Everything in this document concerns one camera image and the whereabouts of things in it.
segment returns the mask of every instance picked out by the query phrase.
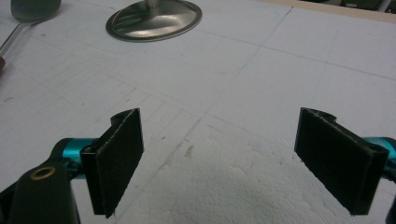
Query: metal disc base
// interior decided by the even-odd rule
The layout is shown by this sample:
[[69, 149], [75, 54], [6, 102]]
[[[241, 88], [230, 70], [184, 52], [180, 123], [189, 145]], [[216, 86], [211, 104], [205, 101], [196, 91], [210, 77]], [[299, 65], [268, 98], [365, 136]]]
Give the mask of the metal disc base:
[[149, 42], [186, 33], [202, 18], [202, 10], [193, 3], [159, 0], [147, 7], [144, 1], [118, 11], [108, 19], [106, 29], [120, 40]]

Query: brass threaded hole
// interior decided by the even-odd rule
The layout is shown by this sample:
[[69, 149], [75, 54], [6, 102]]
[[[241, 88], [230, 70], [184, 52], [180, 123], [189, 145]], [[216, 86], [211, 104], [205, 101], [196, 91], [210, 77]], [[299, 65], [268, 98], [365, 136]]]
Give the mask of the brass threaded hole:
[[33, 180], [41, 180], [45, 179], [55, 173], [55, 167], [53, 166], [46, 166], [40, 169], [35, 170], [31, 175], [30, 178]]

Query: wooden edge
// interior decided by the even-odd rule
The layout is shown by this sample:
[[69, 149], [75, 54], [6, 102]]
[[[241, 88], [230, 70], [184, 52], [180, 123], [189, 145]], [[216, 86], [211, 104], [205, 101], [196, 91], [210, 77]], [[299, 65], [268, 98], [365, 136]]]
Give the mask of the wooden edge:
[[330, 6], [330, 5], [304, 2], [298, 0], [261, 0], [261, 1], [290, 6], [290, 7], [298, 7], [309, 10], [327, 12], [342, 16], [372, 20], [372, 21], [385, 21], [385, 22], [396, 23], [396, 14], [390, 14], [385, 12], [362, 10], [351, 7]]

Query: black clamp jaw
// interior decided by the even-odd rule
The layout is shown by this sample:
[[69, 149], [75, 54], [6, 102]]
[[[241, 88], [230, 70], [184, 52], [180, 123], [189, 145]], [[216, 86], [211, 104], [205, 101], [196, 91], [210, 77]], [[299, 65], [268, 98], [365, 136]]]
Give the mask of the black clamp jaw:
[[[396, 140], [360, 138], [322, 111], [301, 109], [294, 150], [354, 216], [369, 213], [381, 177], [396, 183]], [[396, 199], [387, 223], [396, 224]]]
[[97, 139], [65, 138], [0, 193], [0, 224], [80, 223], [70, 181], [86, 178], [96, 215], [110, 217], [144, 151], [139, 109], [111, 118]]

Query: black rubber pad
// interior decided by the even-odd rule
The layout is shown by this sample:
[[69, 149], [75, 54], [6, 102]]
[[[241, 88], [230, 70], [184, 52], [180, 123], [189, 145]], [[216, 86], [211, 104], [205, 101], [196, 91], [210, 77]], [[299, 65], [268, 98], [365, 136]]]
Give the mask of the black rubber pad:
[[367, 215], [389, 152], [335, 121], [333, 115], [302, 108], [295, 151], [351, 215]]
[[144, 151], [138, 109], [119, 113], [111, 122], [112, 126], [80, 153], [93, 211], [106, 217], [114, 213]]

